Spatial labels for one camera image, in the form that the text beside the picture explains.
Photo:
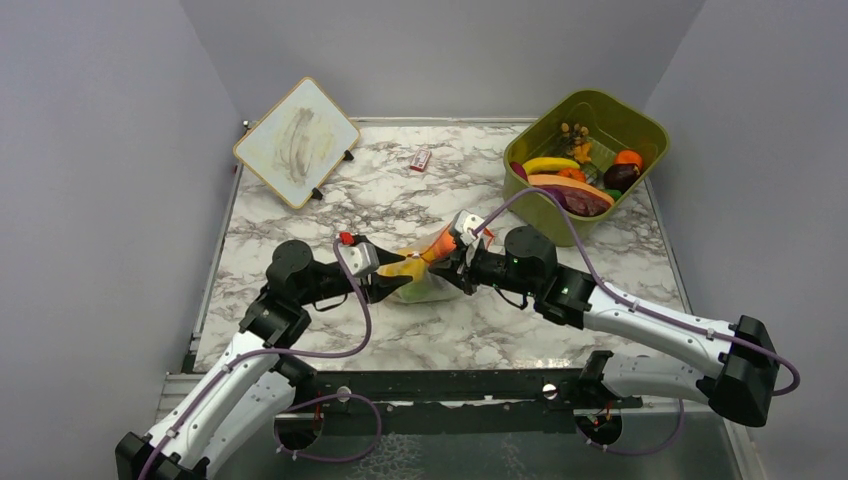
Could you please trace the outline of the yellow toy bell pepper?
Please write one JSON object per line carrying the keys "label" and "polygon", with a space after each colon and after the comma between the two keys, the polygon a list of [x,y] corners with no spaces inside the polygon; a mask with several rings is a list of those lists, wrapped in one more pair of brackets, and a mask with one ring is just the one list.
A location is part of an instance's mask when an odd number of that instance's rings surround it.
{"label": "yellow toy bell pepper", "polygon": [[429,264],[425,260],[408,257],[401,262],[382,267],[380,274],[386,277],[408,276],[412,278],[412,283],[421,282],[427,276],[428,267]]}

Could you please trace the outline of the peach toy fruit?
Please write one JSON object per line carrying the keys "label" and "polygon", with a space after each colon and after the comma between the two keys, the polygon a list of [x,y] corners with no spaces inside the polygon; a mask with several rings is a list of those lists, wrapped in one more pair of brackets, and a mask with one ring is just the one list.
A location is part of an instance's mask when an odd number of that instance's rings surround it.
{"label": "peach toy fruit", "polygon": [[443,230],[433,243],[421,252],[420,256],[422,260],[430,264],[448,256],[455,248],[453,236],[448,230]]}

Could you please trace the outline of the clear zip top bag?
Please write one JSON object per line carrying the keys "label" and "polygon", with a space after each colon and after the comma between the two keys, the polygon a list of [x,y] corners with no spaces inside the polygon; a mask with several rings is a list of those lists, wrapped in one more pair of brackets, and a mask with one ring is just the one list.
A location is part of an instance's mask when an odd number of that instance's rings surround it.
{"label": "clear zip top bag", "polygon": [[[407,258],[408,257],[421,258],[421,256],[420,256],[421,252],[424,251],[427,247],[429,247],[433,243],[433,241],[436,239],[436,237],[439,233],[441,233],[443,230],[448,230],[448,227],[449,227],[449,225],[445,225],[440,230],[434,231],[434,232],[416,240],[415,242],[413,242],[409,246],[402,248],[402,249],[399,249],[397,251],[397,253],[405,254],[407,256]],[[427,276],[425,277],[425,279],[423,281],[432,282],[432,283],[438,285],[442,289],[442,297],[439,301],[451,300],[451,299],[454,299],[454,298],[456,298],[456,297],[458,297],[462,294],[462,291],[459,291],[457,288],[453,287],[452,285],[450,285],[446,281],[442,280],[439,277],[436,277],[435,275],[430,274],[429,272],[427,273]],[[398,290],[396,290],[392,295],[389,296],[390,300],[397,302],[397,303],[403,303],[403,304],[416,304],[416,303],[402,302],[398,298],[398,295],[397,295]]]}

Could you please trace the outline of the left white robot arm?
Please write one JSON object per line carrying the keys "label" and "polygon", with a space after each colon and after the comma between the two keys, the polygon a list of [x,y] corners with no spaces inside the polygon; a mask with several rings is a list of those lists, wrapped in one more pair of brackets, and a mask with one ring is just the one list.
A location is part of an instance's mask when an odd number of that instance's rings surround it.
{"label": "left white robot arm", "polygon": [[307,306],[354,294],[366,308],[412,280],[380,275],[405,258],[363,235],[340,234],[333,251],[326,264],[301,240],[276,247],[265,285],[214,366],[147,433],[119,441],[119,478],[211,479],[274,415],[310,405],[315,371],[309,352],[293,347],[311,323]]}

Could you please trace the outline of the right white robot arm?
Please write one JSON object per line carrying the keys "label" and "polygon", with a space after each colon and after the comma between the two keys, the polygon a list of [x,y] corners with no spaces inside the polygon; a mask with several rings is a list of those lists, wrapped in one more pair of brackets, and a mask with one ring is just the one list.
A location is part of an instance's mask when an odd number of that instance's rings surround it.
{"label": "right white robot arm", "polygon": [[512,229],[504,250],[461,244],[429,272],[465,294],[479,286],[521,295],[556,324],[609,333],[662,353],[638,360],[613,354],[577,380],[579,398],[600,407],[613,397],[687,399],[748,427],[766,424],[779,365],[765,324],[743,315],[711,320],[660,307],[559,263],[553,243],[535,228]]}

